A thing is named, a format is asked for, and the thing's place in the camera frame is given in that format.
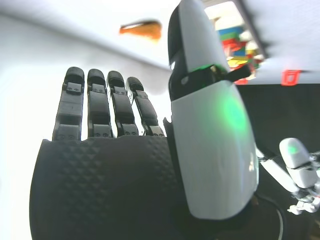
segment black robotic finger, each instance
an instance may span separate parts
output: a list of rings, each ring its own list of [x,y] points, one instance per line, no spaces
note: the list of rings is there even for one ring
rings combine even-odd
[[[62,92],[52,140],[81,140],[85,74],[81,68],[70,67],[62,84]]]
[[[158,124],[157,113],[150,102],[148,95],[144,92],[142,83],[136,77],[126,80],[126,89],[131,104],[135,104],[143,126],[145,135],[164,137],[164,133]]]
[[[88,137],[112,137],[111,118],[104,74],[91,69],[87,77]]]
[[[119,72],[110,71],[106,82],[110,89],[109,99],[113,104],[117,136],[139,135],[135,115],[125,89],[124,78]]]

